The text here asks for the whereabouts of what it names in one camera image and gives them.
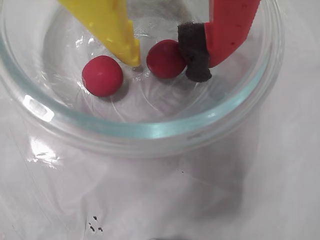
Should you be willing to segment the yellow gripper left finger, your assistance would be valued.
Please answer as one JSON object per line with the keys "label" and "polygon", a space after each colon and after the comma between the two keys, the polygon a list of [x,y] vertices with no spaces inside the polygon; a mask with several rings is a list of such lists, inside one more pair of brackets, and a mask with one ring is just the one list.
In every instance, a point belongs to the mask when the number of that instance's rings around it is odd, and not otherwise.
{"label": "yellow gripper left finger", "polygon": [[59,3],[121,62],[131,67],[141,65],[140,41],[134,36],[125,0],[61,0]]}

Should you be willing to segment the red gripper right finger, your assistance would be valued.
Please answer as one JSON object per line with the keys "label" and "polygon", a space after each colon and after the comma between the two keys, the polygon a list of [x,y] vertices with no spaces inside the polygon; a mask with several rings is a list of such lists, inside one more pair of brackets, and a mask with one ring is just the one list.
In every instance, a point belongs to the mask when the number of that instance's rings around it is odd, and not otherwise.
{"label": "red gripper right finger", "polygon": [[178,26],[178,45],[186,62],[186,77],[206,82],[216,67],[247,39],[260,0],[211,0],[208,22]]}

